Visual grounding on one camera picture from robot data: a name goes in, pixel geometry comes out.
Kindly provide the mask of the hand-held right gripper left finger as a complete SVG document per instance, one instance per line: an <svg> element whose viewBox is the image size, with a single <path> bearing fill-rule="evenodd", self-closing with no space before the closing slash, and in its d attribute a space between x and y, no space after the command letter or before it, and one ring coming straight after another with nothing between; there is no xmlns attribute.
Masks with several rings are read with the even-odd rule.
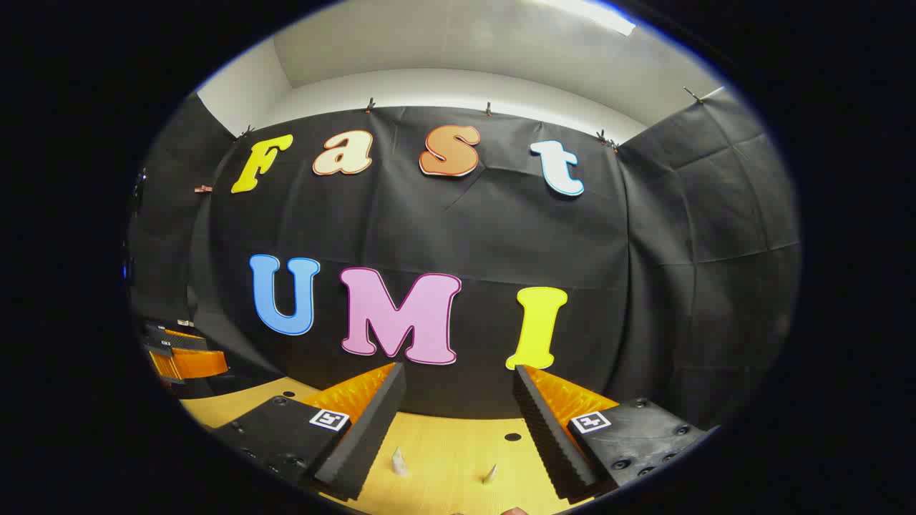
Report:
<svg viewBox="0 0 916 515"><path fill-rule="evenodd" d="M354 501L405 391L404 365L395 362L304 401L274 396L210 434L294 488Z"/></svg>

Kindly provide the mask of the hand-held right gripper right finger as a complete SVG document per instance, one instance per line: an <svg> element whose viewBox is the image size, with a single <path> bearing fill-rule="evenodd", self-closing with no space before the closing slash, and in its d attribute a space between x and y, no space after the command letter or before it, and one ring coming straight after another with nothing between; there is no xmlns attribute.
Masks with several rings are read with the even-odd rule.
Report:
<svg viewBox="0 0 916 515"><path fill-rule="evenodd" d="M560 499L598 498L687 456L714 432L647 398L613 401L527 365L513 395Z"/></svg>

